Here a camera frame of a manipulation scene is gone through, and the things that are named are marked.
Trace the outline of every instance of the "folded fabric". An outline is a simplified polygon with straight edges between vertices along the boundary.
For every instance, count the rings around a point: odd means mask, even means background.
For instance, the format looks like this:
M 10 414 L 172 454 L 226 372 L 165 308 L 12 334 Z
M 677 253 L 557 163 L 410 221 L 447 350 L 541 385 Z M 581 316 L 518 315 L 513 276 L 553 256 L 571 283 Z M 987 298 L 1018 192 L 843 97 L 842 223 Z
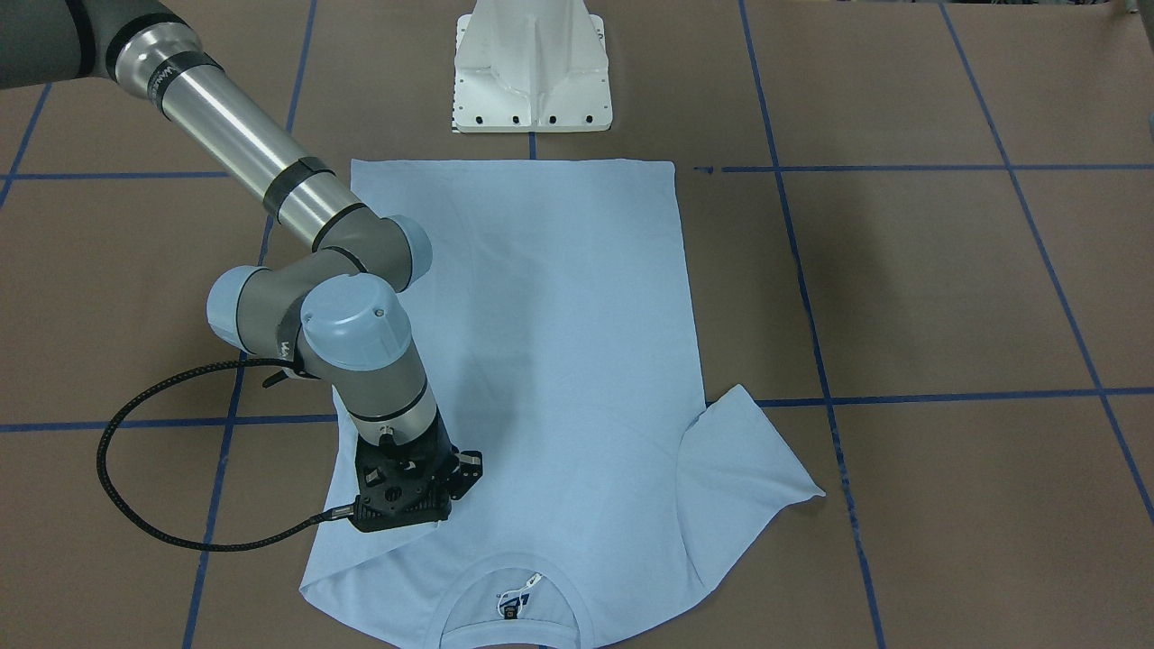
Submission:
M 354 162 L 353 191 L 429 233 L 402 303 L 485 476 L 440 524 L 322 525 L 313 605 L 402 648 L 600 647 L 694 606 L 822 494 L 743 388 L 705 409 L 670 164 Z M 357 493 L 335 401 L 329 506 Z

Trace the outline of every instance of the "black cable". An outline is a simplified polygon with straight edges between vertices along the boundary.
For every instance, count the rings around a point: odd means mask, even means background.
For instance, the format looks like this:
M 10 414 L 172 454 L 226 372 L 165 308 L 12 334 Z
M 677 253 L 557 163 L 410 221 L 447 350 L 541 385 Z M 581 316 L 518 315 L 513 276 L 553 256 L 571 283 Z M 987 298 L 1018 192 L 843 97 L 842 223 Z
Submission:
M 117 491 L 117 487 L 112 485 L 112 478 L 108 477 L 108 445 L 112 443 L 112 435 L 120 427 L 120 424 L 128 417 L 128 413 L 136 409 L 140 404 L 144 403 L 148 398 L 155 396 L 157 393 L 166 390 L 178 383 L 182 383 L 189 379 L 195 379 L 196 376 L 202 376 L 204 374 L 211 374 L 212 372 L 223 372 L 225 370 L 237 370 L 240 367 L 261 367 L 261 366 L 278 366 L 278 367 L 292 367 L 293 364 L 287 360 L 279 360 L 276 358 L 246 358 L 241 360 L 226 360 L 223 363 L 212 363 L 210 365 L 203 365 L 194 370 L 188 370 L 187 372 L 181 372 L 175 376 L 168 376 L 167 379 L 160 381 L 159 383 L 152 386 L 151 388 L 136 395 L 132 401 L 125 404 L 123 408 L 117 412 L 112 419 L 108 420 L 108 425 L 104 428 L 104 434 L 100 435 L 100 443 L 96 447 L 96 475 L 100 479 L 100 486 L 104 487 L 104 492 L 108 494 L 112 503 L 120 509 L 129 521 L 133 522 L 137 528 L 144 530 L 155 538 L 158 538 L 171 545 L 179 547 L 187 547 L 189 550 L 200 550 L 203 552 L 242 552 L 245 550 L 256 550 L 257 547 L 264 547 L 265 545 L 272 545 L 278 540 L 284 540 L 290 536 L 315 525 L 324 521 L 336 521 L 339 519 L 347 519 L 353 514 L 352 505 L 346 505 L 344 507 L 334 507 L 320 514 L 309 516 L 308 519 L 301 521 L 300 523 L 288 528 L 287 530 L 263 538 L 261 540 L 254 540 L 252 543 L 231 543 L 231 544 L 217 544 L 217 543 L 201 543 L 197 540 L 189 540 L 187 538 L 180 538 L 172 536 L 167 532 L 163 532 L 144 519 L 140 516 L 132 507 L 125 502 L 125 499 Z

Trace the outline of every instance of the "blue tape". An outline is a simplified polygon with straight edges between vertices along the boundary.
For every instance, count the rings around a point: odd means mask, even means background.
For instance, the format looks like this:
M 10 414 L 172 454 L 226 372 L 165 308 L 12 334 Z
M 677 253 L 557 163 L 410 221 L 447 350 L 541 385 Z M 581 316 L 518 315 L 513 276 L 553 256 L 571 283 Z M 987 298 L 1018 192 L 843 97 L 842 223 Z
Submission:
M 817 398 L 755 398 L 758 408 L 807 408 L 825 405 L 825 400 Z
M 108 173 L 17 173 L 15 180 L 159 180 L 227 178 L 223 171 L 127 171 Z
M 834 173 L 852 171 L 1147 171 L 1154 164 L 823 164 L 722 166 L 722 173 Z
M 241 352 L 241 360 L 246 355 Z M 240 408 L 240 389 L 245 383 L 245 368 L 237 368 L 237 381 L 233 383 L 232 397 L 228 400 L 228 416 L 224 426 L 224 435 L 220 439 L 220 453 L 217 456 L 217 472 L 212 479 L 212 497 L 209 499 L 209 514 L 204 521 L 204 537 L 201 543 L 212 543 L 212 535 L 216 532 L 216 516 L 220 508 L 220 494 L 224 492 L 224 475 L 228 469 L 228 452 L 232 449 L 232 432 L 235 427 L 237 410 Z M 209 572 L 209 553 L 201 552 L 200 561 L 196 564 L 196 580 L 193 582 L 193 596 L 188 604 L 188 619 L 185 622 L 183 648 L 192 649 L 193 636 L 196 634 L 196 619 L 201 610 L 201 596 L 204 594 L 204 579 Z
M 316 22 L 316 0 L 308 3 L 308 18 L 305 21 L 305 42 L 300 46 L 300 61 L 297 64 L 297 79 L 293 81 L 292 99 L 288 102 L 288 117 L 285 118 L 285 130 L 292 133 L 297 125 L 297 104 L 300 102 L 300 89 L 305 85 L 305 68 L 308 67 L 308 49 L 313 43 L 313 23 Z
M 1123 395 L 1144 395 L 1154 394 L 1154 387 L 1152 388 L 1106 388 L 1106 394 L 1110 396 L 1123 396 Z
M 1089 372 L 1091 380 L 1094 382 L 1094 389 L 1101 397 L 1102 409 L 1106 411 L 1106 417 L 1110 422 L 1110 428 L 1114 431 L 1114 437 L 1118 442 L 1118 448 L 1122 450 L 1122 456 L 1126 462 L 1126 467 L 1130 469 L 1130 476 L 1134 482 L 1134 487 L 1138 490 L 1138 495 L 1141 498 L 1142 505 L 1146 506 L 1146 515 L 1149 517 L 1151 523 L 1154 523 L 1154 503 L 1151 501 L 1149 491 L 1147 491 L 1146 484 L 1142 482 L 1141 473 L 1138 472 L 1138 465 L 1134 463 L 1133 454 L 1130 452 L 1130 445 L 1126 443 L 1126 438 L 1122 433 L 1122 428 L 1118 426 L 1117 418 L 1114 416 L 1114 409 L 1110 405 L 1110 400 L 1107 398 L 1107 391 L 1102 386 L 1102 380 L 1099 376 L 1097 368 L 1094 366 L 1094 359 L 1091 358 L 1089 348 L 1086 346 L 1086 340 L 1082 337 L 1081 329 L 1078 328 L 1078 320 L 1074 318 L 1073 309 L 1070 307 L 1070 301 L 1066 299 L 1066 293 L 1062 289 L 1062 282 L 1058 281 L 1058 274 L 1054 268 L 1054 263 L 1050 261 L 1050 254 L 1046 249 L 1046 244 L 1042 241 L 1042 233 L 1039 231 L 1037 223 L 1034 221 L 1034 214 L 1029 209 L 1029 203 L 1026 201 L 1026 194 L 1022 192 L 1021 184 L 1018 181 L 1018 174 L 1014 172 L 1013 165 L 1010 164 L 1010 156 L 1006 154 L 1005 146 L 1002 142 L 1002 136 L 998 134 L 998 128 L 994 124 L 994 117 L 990 114 L 990 109 L 986 103 L 986 97 L 982 95 L 982 90 L 977 85 L 977 79 L 974 76 L 974 70 L 969 66 L 969 59 L 966 58 L 966 51 L 961 46 L 961 39 L 958 38 L 958 32 L 953 28 L 953 21 L 950 20 L 950 13 L 945 7 L 945 5 L 938 5 L 938 10 L 942 12 L 942 18 L 945 21 L 945 27 L 950 31 L 950 38 L 953 39 L 953 45 L 958 49 L 958 55 L 961 58 L 961 65 L 966 69 L 966 76 L 969 77 L 969 84 L 973 87 L 974 95 L 977 97 L 977 104 L 982 107 L 982 114 L 986 115 L 986 122 L 990 127 L 990 134 L 994 136 L 994 143 L 997 144 L 998 154 L 1002 155 L 1002 162 L 1005 163 L 1006 173 L 1010 174 L 1014 193 L 1018 195 L 1018 202 L 1021 204 L 1021 210 L 1026 215 L 1026 223 L 1029 224 L 1029 231 L 1034 236 L 1034 244 L 1037 246 L 1037 253 L 1041 255 L 1042 262 L 1046 264 L 1046 273 L 1050 276 L 1050 283 L 1054 284 L 1054 292 L 1057 293 L 1058 301 L 1062 304 L 1062 311 L 1065 313 L 1066 321 L 1070 323 L 1070 330 L 1073 333 L 1074 341 L 1078 343 L 1078 350 L 1081 352 L 1082 360 L 1086 363 L 1086 371 Z
M 765 100 L 765 90 L 762 87 L 762 75 L 757 67 L 757 53 L 754 50 L 754 37 L 749 30 L 749 16 L 745 12 L 745 1 L 737 0 L 737 8 L 741 12 L 741 25 L 745 33 L 745 47 L 749 51 L 749 65 L 754 73 L 754 83 L 757 87 L 757 100 L 762 109 L 762 120 L 765 126 L 765 140 L 770 147 L 770 158 L 775 169 L 773 177 L 778 186 L 778 197 L 781 201 L 781 214 L 785 217 L 786 233 L 789 238 L 789 253 L 793 255 L 794 266 L 797 271 L 797 288 L 801 292 L 802 306 L 805 308 L 805 318 L 809 321 L 809 333 L 814 343 L 814 360 L 817 364 L 817 376 L 822 385 L 822 400 L 825 405 L 825 416 L 830 424 L 830 434 L 833 438 L 833 452 L 838 460 L 838 471 L 841 475 L 841 491 L 846 498 L 846 508 L 849 515 L 849 528 L 853 531 L 854 547 L 857 551 L 857 565 L 862 573 L 862 584 L 865 589 L 865 599 L 869 604 L 870 619 L 874 624 L 874 637 L 878 649 L 885 649 L 885 633 L 882 628 L 882 616 L 878 611 L 877 596 L 874 591 L 874 577 L 870 573 L 869 560 L 865 557 L 865 546 L 862 542 L 861 525 L 857 521 L 857 505 L 854 500 L 853 490 L 849 484 L 849 470 L 846 467 L 846 457 L 841 450 L 841 433 L 838 431 L 837 416 L 833 411 L 832 395 L 830 394 L 830 382 L 825 373 L 825 363 L 822 358 L 822 345 L 817 336 L 817 323 L 814 320 L 814 309 L 809 300 L 809 290 L 805 286 L 805 273 L 802 268 L 801 253 L 797 247 L 797 237 L 794 232 L 793 217 L 789 212 L 789 200 L 786 195 L 785 177 L 781 172 L 781 163 L 778 158 L 777 142 L 773 139 L 773 125 L 770 121 L 769 105 Z
M 317 415 L 264 415 L 237 417 L 237 426 L 291 425 L 291 424 L 332 424 L 337 416 L 332 413 Z M 120 425 L 121 428 L 190 428 L 197 426 L 223 426 L 227 417 L 200 417 L 187 419 L 132 419 Z M 107 422 L 42 422 L 28 424 L 0 424 L 0 433 L 33 433 L 55 431 L 103 431 Z
M 32 132 L 36 130 L 36 122 L 40 120 L 40 113 L 44 111 L 44 104 L 48 100 L 48 92 L 51 91 L 52 84 L 45 83 L 44 89 L 40 90 L 40 97 L 36 100 L 36 107 L 32 109 L 31 117 L 28 118 L 28 126 L 24 127 L 24 135 L 20 139 L 16 156 L 13 157 L 12 166 L 8 167 L 8 177 L 5 178 L 3 186 L 0 187 L 0 208 L 8 200 L 8 192 L 12 191 L 12 184 L 15 181 L 16 172 L 20 170 L 20 163 L 24 159 L 24 154 L 28 152 L 28 143 L 32 141 Z
M 1005 401 L 1025 398 L 1062 398 L 1062 397 L 1096 397 L 1097 390 L 1011 390 L 1003 393 L 951 393 L 951 394 L 909 394 L 883 396 L 844 396 L 833 397 L 834 405 L 874 405 L 882 403 L 947 403 L 959 401 Z

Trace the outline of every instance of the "blue joint cap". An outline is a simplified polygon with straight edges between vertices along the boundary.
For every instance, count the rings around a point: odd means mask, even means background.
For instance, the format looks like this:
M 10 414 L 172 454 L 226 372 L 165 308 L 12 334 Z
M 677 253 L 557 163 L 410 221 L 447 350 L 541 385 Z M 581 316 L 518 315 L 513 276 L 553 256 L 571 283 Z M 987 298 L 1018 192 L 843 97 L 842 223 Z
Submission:
M 368 273 L 317 284 L 300 305 L 300 321 L 313 351 L 343 370 L 368 372 L 392 365 L 413 341 L 397 293 Z
M 217 278 L 209 291 L 209 300 L 204 307 L 212 333 L 230 345 L 248 352 L 240 342 L 240 327 L 237 324 L 237 308 L 240 305 L 240 293 L 245 290 L 248 278 L 261 270 L 263 266 L 238 266 L 226 270 Z
M 400 226 L 400 231 L 405 233 L 405 239 L 409 241 L 409 253 L 413 259 L 413 270 L 409 278 L 409 285 L 412 286 L 413 282 L 420 279 L 433 267 L 433 243 L 429 241 L 428 232 L 412 218 L 398 214 L 390 216 L 389 221 Z

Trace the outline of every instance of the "table surface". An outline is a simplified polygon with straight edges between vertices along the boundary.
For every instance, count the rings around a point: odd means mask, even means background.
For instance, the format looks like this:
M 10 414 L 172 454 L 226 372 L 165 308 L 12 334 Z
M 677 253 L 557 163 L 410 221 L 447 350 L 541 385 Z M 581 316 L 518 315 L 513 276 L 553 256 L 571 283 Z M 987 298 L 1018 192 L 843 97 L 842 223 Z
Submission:
M 1154 646 L 1154 59 L 1121 2 L 589 0 L 613 128 L 538 136 L 450 133 L 471 1 L 170 6 L 343 178 L 675 163 L 706 396 L 743 383 L 829 498 L 623 646 Z M 0 644 L 380 647 L 298 595 L 312 532 L 202 557 L 93 471 L 120 404 L 235 358 L 213 279 L 305 248 L 106 81 L 0 94 L 9 162 Z M 112 452 L 133 506 L 222 543 L 317 510 L 329 391 L 262 378 L 144 405 Z

